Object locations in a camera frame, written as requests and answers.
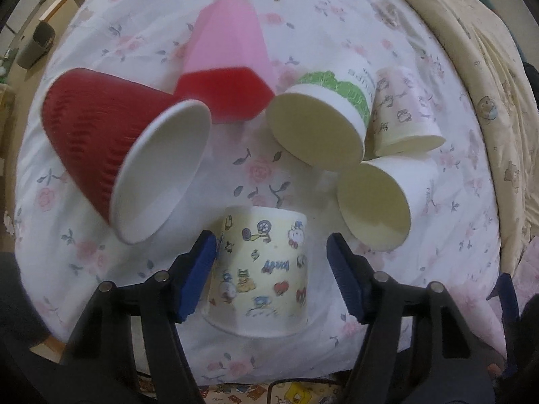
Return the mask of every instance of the screw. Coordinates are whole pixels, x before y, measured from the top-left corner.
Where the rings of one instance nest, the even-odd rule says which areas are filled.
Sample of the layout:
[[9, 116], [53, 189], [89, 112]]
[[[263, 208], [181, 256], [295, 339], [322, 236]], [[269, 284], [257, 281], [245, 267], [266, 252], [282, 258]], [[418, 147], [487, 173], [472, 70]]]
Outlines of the screw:
[[378, 271], [374, 273], [374, 279], [378, 282], [387, 282], [389, 281], [389, 275], [386, 272]]
[[113, 287], [112, 282], [103, 281], [101, 284], [99, 284], [99, 291], [101, 293], [106, 293], [107, 291], [111, 291], [112, 287]]
[[445, 287], [441, 282], [434, 281], [434, 282], [431, 282], [431, 290], [434, 293], [443, 293], [443, 291], [445, 290]]
[[169, 274], [166, 270], [160, 270], [154, 275], [154, 278], [158, 282], [165, 282], [169, 278]]

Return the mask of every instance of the red ripple cup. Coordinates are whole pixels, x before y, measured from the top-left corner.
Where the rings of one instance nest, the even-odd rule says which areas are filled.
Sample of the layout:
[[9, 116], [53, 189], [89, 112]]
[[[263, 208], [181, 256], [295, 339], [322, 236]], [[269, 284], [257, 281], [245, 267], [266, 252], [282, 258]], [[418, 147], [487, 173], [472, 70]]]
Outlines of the red ripple cup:
[[202, 102], [84, 68], [50, 85], [43, 128], [84, 196], [127, 244], [153, 235], [192, 182], [211, 116]]

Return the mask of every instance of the beige blanket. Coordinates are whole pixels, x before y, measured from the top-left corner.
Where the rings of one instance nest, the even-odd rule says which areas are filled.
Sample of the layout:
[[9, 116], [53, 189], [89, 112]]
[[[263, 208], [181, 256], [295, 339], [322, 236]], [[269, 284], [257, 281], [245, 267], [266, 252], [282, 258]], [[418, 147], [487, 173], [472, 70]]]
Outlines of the beige blanket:
[[406, 0], [453, 61], [483, 131], [498, 202], [501, 271], [539, 232], [539, 114], [505, 24], [478, 0]]

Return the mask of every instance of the cartoon printed paper cup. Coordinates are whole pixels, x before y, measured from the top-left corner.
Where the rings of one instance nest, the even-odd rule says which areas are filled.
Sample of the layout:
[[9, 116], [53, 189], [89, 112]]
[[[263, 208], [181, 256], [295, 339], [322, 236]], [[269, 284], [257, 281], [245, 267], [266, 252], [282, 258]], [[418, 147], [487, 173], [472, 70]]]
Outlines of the cartoon printed paper cup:
[[215, 0], [202, 9], [175, 94], [204, 102], [214, 123], [227, 123], [256, 117], [276, 84], [254, 7], [247, 0]]
[[252, 338], [283, 337], [307, 325], [307, 218], [265, 207], [226, 210], [204, 317]]
[[428, 152], [445, 143], [427, 91], [405, 67], [378, 73], [373, 129], [375, 154]]
[[348, 50], [276, 96], [266, 117], [273, 136], [291, 154], [340, 171], [363, 160], [374, 95], [370, 64]]
[[373, 250], [399, 247], [431, 198], [438, 178], [427, 154], [364, 161], [341, 173], [337, 199], [352, 234]]
[[201, 102], [83, 68], [51, 83], [41, 120], [69, 175], [128, 244], [167, 220], [195, 176], [211, 126]]

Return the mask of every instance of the bed sheet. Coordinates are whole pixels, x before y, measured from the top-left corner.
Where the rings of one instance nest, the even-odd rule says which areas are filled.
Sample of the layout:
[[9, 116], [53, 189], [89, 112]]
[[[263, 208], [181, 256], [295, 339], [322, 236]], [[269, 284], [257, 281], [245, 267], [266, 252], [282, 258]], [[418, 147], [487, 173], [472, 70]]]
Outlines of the bed sheet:
[[[87, 0], [52, 56], [18, 159], [13, 219], [23, 284], [54, 335], [68, 338], [100, 281], [141, 282], [190, 249], [202, 229], [217, 233], [225, 207], [258, 205], [308, 216], [309, 325], [296, 336], [252, 340], [213, 328], [197, 309], [178, 331], [200, 384], [308, 378], [353, 366], [365, 328], [348, 314], [325, 259], [325, 239], [332, 232], [342, 232], [375, 270], [402, 283], [443, 282], [472, 330], [503, 352], [500, 323], [485, 301], [498, 275], [500, 238], [481, 130], [451, 61], [404, 0], [250, 0], [279, 92], [342, 48], [364, 56], [375, 69], [406, 66], [424, 84], [447, 142], [431, 152], [440, 178], [425, 195], [423, 214], [403, 246], [381, 253], [355, 240], [339, 212], [336, 175], [288, 154], [271, 136], [264, 114], [212, 126], [195, 180], [163, 228], [136, 246], [115, 238], [50, 146], [39, 99], [55, 75], [73, 67], [172, 92], [193, 23], [211, 1]], [[134, 325], [136, 359], [145, 370], [141, 332]], [[404, 344], [409, 324], [402, 331]]]

